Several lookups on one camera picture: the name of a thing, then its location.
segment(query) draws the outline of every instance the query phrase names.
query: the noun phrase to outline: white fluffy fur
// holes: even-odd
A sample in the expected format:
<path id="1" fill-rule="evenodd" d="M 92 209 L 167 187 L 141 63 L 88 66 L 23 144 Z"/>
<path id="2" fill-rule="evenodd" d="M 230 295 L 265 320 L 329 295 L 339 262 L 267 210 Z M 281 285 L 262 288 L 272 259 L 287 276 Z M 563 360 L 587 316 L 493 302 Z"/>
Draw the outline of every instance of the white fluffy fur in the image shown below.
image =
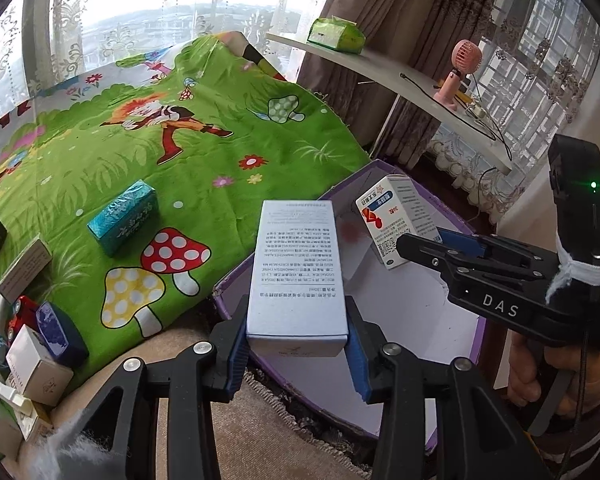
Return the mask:
<path id="1" fill-rule="evenodd" d="M 82 412 L 60 426 L 39 444 L 29 472 L 30 480 L 74 480 L 75 478 L 101 478 L 98 472 L 110 460 L 109 453 L 97 442 L 79 435 L 67 441 L 67 436 L 77 424 Z M 73 463 L 71 476 L 62 470 L 62 463 Z"/>

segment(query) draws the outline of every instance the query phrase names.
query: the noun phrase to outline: blue gripper pad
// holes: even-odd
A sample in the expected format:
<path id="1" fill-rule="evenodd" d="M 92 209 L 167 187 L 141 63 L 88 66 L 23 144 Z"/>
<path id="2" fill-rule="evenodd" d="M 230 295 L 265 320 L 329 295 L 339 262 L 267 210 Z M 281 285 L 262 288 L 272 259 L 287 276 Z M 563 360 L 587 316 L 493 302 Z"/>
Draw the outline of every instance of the blue gripper pad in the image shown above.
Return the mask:
<path id="1" fill-rule="evenodd" d="M 245 316 L 240 325 L 234 347 L 231 348 L 231 354 L 227 363 L 228 370 L 225 389 L 231 396 L 240 389 L 248 359 L 249 345 L 247 343 L 247 318 Z"/>
<path id="2" fill-rule="evenodd" d="M 473 258 L 481 258 L 484 256 L 484 247 L 482 247 L 477 238 L 471 235 L 463 235 L 455 231 L 449 231 L 448 229 L 438 228 L 442 243 L 448 247 L 463 253 L 465 256 L 471 256 Z"/>
<path id="3" fill-rule="evenodd" d="M 351 379 L 353 380 L 353 387 L 360 394 L 362 400 L 367 402 L 371 398 L 368 361 L 366 360 L 365 354 L 362 351 L 358 332 L 356 332 L 356 329 L 349 317 L 347 317 L 347 324 L 349 325 L 349 338 L 347 339 L 347 344 L 344 347 L 344 353 L 347 357 L 349 373 L 351 374 Z"/>

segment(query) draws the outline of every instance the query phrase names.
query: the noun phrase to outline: red mushroom print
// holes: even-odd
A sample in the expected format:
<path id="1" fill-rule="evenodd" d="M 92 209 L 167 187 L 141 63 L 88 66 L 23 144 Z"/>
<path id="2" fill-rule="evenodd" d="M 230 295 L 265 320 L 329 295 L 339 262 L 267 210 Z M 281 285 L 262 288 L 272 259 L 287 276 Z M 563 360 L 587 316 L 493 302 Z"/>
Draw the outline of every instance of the red mushroom print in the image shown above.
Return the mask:
<path id="1" fill-rule="evenodd" d="M 202 266 L 210 257 L 211 249 L 205 244 L 186 237 L 173 227 L 165 227 L 144 248 L 140 263 L 145 270 L 173 274 L 176 288 L 186 296 L 195 296 L 200 286 L 189 271 Z"/>

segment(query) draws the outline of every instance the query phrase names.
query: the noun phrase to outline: white wrist strap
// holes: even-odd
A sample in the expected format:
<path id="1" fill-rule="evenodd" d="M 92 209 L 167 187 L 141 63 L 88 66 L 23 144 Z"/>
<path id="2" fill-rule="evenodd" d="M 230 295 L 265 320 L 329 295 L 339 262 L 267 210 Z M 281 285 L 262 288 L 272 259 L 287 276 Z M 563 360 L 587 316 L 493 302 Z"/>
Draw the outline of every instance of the white wrist strap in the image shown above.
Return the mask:
<path id="1" fill-rule="evenodd" d="M 587 285 L 600 285 L 600 266 L 574 260 L 560 243 L 558 231 L 555 232 L 555 247 L 558 251 L 560 269 L 546 290 L 544 297 L 546 304 L 549 304 L 549 300 L 556 290 L 569 285 L 571 280 L 578 280 L 579 282 L 587 283 Z"/>

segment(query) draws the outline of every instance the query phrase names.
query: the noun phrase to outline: blue patterned box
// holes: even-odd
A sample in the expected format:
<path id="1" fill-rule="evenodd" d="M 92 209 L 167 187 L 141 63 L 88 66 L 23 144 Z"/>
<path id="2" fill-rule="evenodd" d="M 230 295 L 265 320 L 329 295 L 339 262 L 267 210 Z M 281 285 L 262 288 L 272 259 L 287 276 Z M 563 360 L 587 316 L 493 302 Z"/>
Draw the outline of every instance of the blue patterned box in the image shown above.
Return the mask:
<path id="1" fill-rule="evenodd" d="M 155 189 L 138 180 L 100 211 L 87 227 L 107 256 L 113 256 L 149 215 L 157 211 Z"/>

